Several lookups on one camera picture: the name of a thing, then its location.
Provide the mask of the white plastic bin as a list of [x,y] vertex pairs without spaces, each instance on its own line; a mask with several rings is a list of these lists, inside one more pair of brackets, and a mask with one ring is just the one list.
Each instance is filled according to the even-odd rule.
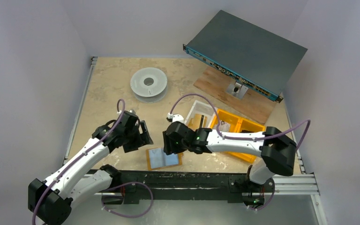
[[192,123],[191,121],[195,118],[196,114],[203,115],[204,118],[206,118],[206,122],[204,123],[203,127],[209,128],[215,116],[214,110],[212,109],[211,105],[198,100],[194,101],[187,117],[184,120],[184,123],[190,128],[190,125]]

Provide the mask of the yellow plastic bin right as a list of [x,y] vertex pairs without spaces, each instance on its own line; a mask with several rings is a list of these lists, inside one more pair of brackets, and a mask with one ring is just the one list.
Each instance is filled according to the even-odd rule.
[[[240,133],[242,133],[243,131],[247,131],[247,133],[265,131],[265,126],[257,124],[247,119],[241,119]],[[245,153],[237,153],[237,152],[225,152],[225,153],[248,163],[255,162],[257,158],[257,156],[245,154]]]

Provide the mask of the white filament spool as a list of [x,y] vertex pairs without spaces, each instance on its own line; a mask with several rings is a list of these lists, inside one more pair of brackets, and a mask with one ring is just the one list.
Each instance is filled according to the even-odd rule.
[[166,74],[155,67],[136,71],[130,80],[130,87],[136,99],[143,103],[156,103],[167,94]]

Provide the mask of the brown wooden board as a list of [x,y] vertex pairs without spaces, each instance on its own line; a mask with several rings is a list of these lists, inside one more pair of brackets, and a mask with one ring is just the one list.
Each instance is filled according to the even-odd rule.
[[194,86],[260,124],[267,122],[277,104],[245,86],[233,92],[235,80],[211,67],[202,73]]

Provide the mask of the yellow leather card holder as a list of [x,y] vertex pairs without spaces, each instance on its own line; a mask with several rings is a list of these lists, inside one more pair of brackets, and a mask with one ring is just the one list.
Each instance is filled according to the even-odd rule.
[[182,165],[182,153],[167,155],[162,148],[146,150],[147,168],[149,171]]

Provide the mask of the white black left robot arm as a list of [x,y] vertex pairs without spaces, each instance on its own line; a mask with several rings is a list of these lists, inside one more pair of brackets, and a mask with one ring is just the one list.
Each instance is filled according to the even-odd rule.
[[29,184],[31,223],[61,225],[80,202],[100,191],[119,190],[124,194],[126,186],[138,182],[124,183],[122,173],[113,166],[104,165],[90,177],[84,176],[117,148],[129,152],[152,143],[145,121],[133,112],[120,110],[117,119],[97,127],[82,149],[58,171]]

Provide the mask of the yellow plastic bin middle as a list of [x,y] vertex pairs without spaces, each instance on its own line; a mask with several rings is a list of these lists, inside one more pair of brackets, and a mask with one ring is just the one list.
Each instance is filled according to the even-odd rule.
[[241,123],[241,117],[235,114],[232,114],[230,112],[227,112],[222,109],[217,109],[217,114],[219,116],[219,119],[217,119],[217,116],[214,116],[214,119],[210,125],[211,129],[216,129],[217,124],[220,123],[221,120],[230,123],[231,130],[230,133],[239,133],[240,132],[240,123]]

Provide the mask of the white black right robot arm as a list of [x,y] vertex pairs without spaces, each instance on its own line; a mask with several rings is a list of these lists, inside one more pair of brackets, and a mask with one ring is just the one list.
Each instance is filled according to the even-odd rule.
[[292,176],[297,145],[275,127],[255,133],[220,132],[211,128],[190,129],[180,120],[171,118],[163,131],[167,155],[190,151],[195,154],[235,152],[260,157],[244,178],[251,191],[257,190],[274,175]]

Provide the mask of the aluminium frame rail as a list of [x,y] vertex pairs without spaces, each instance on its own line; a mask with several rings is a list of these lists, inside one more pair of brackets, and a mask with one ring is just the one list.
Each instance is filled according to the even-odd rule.
[[77,127],[78,122],[79,122],[79,118],[80,118],[80,115],[81,115],[81,112],[82,112],[83,104],[84,104],[84,101],[85,101],[85,98],[86,98],[86,94],[87,94],[88,87],[89,87],[89,84],[90,84],[90,81],[91,81],[91,77],[93,75],[95,66],[97,64],[97,60],[98,60],[98,56],[92,56],[91,59],[90,59],[90,68],[89,68],[89,71],[88,71],[88,74],[87,74],[86,84],[82,88],[81,101],[80,101],[79,107],[78,107],[78,109],[76,111],[76,114],[75,114],[74,123],[73,123],[73,125],[71,127],[71,132],[70,132],[69,140],[68,140],[68,143],[67,143],[67,146],[66,146],[66,152],[65,152],[65,156],[64,156],[62,165],[65,165],[67,163],[68,159],[69,159],[69,154],[70,154],[71,146],[72,146],[72,143],[73,143],[73,140],[74,140],[76,127]]

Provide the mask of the white card in bin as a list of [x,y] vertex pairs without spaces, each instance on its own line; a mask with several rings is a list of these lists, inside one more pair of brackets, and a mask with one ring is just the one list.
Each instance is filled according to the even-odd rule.
[[219,123],[218,129],[221,132],[230,132],[231,126],[232,125],[230,123],[221,120]]

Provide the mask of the blue grey network switch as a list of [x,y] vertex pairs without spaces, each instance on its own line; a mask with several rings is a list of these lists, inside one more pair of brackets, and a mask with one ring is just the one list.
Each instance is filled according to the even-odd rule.
[[307,48],[220,10],[183,51],[280,103]]

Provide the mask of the grey metal stand bracket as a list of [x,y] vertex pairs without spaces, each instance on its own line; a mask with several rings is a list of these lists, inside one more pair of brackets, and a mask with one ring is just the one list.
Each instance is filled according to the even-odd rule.
[[238,81],[231,81],[226,89],[226,93],[232,95],[235,98],[243,99],[248,90],[249,88],[246,85]]

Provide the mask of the yellow plastic bin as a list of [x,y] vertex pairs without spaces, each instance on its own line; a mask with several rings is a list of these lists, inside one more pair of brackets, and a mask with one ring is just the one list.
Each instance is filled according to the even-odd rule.
[[217,119],[217,116],[214,116],[214,119],[210,125],[211,129],[216,129],[217,124],[220,123],[221,120],[230,123],[231,130],[230,133],[239,133],[240,132],[240,123],[241,123],[241,117],[235,114],[232,114],[230,112],[227,112],[222,109],[217,109],[217,114],[219,116],[219,119]]
[[[265,126],[257,124],[247,119],[241,119],[240,133],[242,133],[243,131],[247,131],[247,133],[265,131]],[[248,163],[255,162],[257,158],[257,156],[245,154],[245,153],[237,153],[237,152],[225,152],[225,153]]]

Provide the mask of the gold credit cards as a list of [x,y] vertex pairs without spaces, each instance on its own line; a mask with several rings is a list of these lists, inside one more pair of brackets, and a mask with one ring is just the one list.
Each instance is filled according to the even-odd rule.
[[206,126],[207,117],[203,114],[196,113],[194,117],[189,121],[188,127],[192,130],[204,128]]

